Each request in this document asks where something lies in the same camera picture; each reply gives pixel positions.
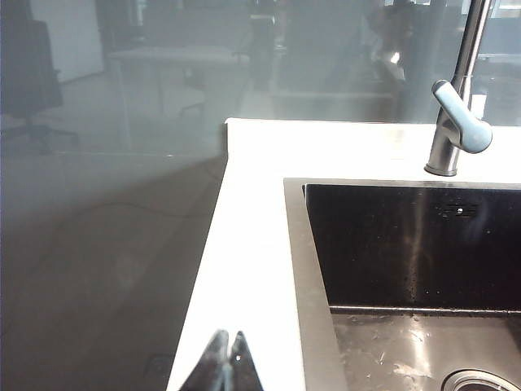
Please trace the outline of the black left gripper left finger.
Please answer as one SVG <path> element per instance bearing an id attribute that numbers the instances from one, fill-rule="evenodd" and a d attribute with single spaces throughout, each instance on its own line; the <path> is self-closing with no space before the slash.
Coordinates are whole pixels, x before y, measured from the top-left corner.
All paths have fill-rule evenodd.
<path id="1" fill-rule="evenodd" d="M 199 361 L 183 382 L 180 390 L 221 390 L 223 370 L 228 359 L 228 343 L 228 331 L 217 330 L 204 348 Z"/>

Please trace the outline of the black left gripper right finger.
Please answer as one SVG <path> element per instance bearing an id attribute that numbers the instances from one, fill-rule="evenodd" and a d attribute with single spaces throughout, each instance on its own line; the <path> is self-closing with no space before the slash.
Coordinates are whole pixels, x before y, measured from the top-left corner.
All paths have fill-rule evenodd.
<path id="1" fill-rule="evenodd" d="M 261 380 L 256 371 L 246 336 L 239 331 L 235 337 L 230 355 L 231 390 L 263 391 Z"/>

